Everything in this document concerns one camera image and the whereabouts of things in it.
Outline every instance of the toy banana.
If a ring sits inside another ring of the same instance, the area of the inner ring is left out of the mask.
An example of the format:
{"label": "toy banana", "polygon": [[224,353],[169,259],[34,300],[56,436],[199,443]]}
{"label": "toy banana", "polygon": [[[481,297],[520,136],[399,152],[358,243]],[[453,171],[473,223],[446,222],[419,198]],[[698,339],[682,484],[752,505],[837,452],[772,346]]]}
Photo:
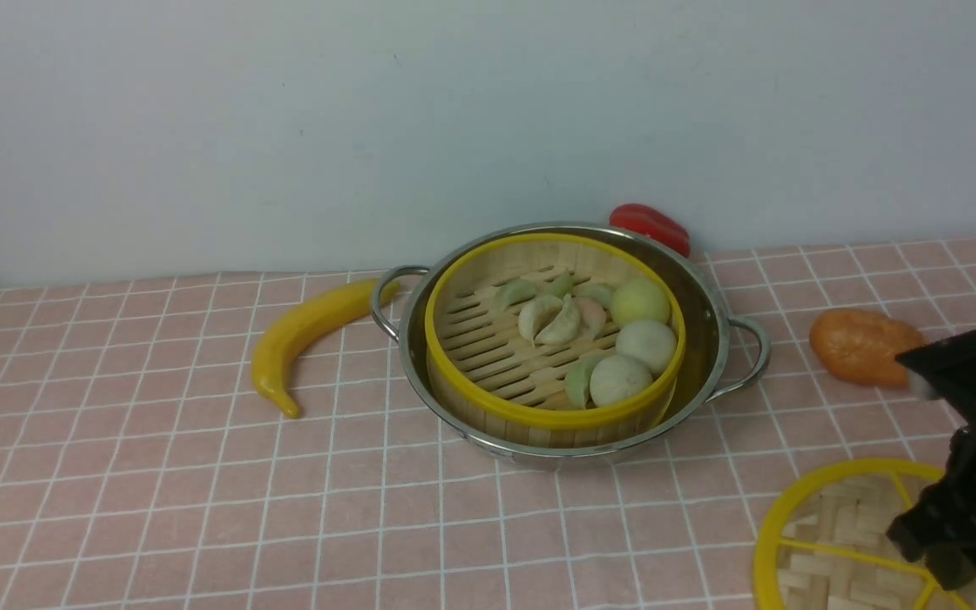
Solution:
{"label": "toy banana", "polygon": [[[377,279],[347,283],[301,302],[279,317],[263,333],[252,355],[251,380],[255,391],[278,406],[288,418],[301,418],[301,407],[287,390],[291,366],[303,350],[322,336],[367,316],[376,283]],[[391,282],[383,289],[383,305],[394,298],[398,288],[398,282]]]}

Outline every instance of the bamboo steamer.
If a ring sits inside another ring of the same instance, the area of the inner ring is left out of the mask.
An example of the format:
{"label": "bamboo steamer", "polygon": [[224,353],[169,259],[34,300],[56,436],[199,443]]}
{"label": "bamboo steamer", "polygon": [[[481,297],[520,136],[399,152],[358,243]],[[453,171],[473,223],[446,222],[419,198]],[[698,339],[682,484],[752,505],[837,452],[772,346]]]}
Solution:
{"label": "bamboo steamer", "polygon": [[833,464],[778,499],[756,543],[759,610],[976,610],[976,580],[943,591],[906,563],[887,526],[944,471],[897,459]]}
{"label": "bamboo steamer", "polygon": [[[576,286],[588,281],[620,286],[645,275],[669,297],[677,351],[642,393],[603,408],[573,409],[564,375],[582,356],[612,354],[619,327],[609,321],[593,339],[533,347],[519,336],[523,304],[503,312],[493,306],[501,286],[513,279],[550,281],[567,271]],[[658,424],[673,398],[686,349],[680,305],[658,274],[616,247],[564,233],[505,236],[469,251],[442,273],[424,318],[427,369],[438,401],[481,432],[535,447],[612,443]]]}

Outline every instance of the orange sweet potato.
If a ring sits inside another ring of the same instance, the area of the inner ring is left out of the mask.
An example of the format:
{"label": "orange sweet potato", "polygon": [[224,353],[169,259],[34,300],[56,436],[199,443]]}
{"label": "orange sweet potato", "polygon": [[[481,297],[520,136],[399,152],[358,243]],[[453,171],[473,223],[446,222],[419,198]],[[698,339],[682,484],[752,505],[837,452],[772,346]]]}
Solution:
{"label": "orange sweet potato", "polygon": [[856,385],[906,387],[906,368],[895,362],[895,355],[927,341],[918,329],[883,313],[837,308],[820,314],[808,342],[836,379]]}

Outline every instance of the pink checkered tablecloth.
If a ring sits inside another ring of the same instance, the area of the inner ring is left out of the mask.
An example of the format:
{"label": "pink checkered tablecloth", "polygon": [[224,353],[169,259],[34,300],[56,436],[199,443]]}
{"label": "pink checkered tablecloth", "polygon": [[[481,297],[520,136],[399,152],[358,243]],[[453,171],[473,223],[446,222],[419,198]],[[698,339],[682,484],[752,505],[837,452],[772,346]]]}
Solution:
{"label": "pink checkered tablecloth", "polygon": [[[933,337],[976,327],[976,239],[700,266],[766,325],[766,377],[628,463],[573,474],[459,441],[368,321],[299,363],[305,419],[252,393],[259,333],[360,274],[0,292],[0,609],[751,609],[779,491],[851,457],[941,463],[957,424],[830,378],[811,321],[882,305]],[[737,343],[728,374],[747,366]]]}

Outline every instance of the toy red bell pepper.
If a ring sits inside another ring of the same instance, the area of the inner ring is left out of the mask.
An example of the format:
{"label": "toy red bell pepper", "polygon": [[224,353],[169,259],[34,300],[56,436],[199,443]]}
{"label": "toy red bell pepper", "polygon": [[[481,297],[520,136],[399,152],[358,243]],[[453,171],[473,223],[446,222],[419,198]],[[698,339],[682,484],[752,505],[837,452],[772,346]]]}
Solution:
{"label": "toy red bell pepper", "polygon": [[650,206],[640,203],[626,203],[613,210],[608,223],[619,229],[626,229],[647,236],[664,246],[673,248],[683,258],[690,256],[690,235],[688,229],[677,221]]}

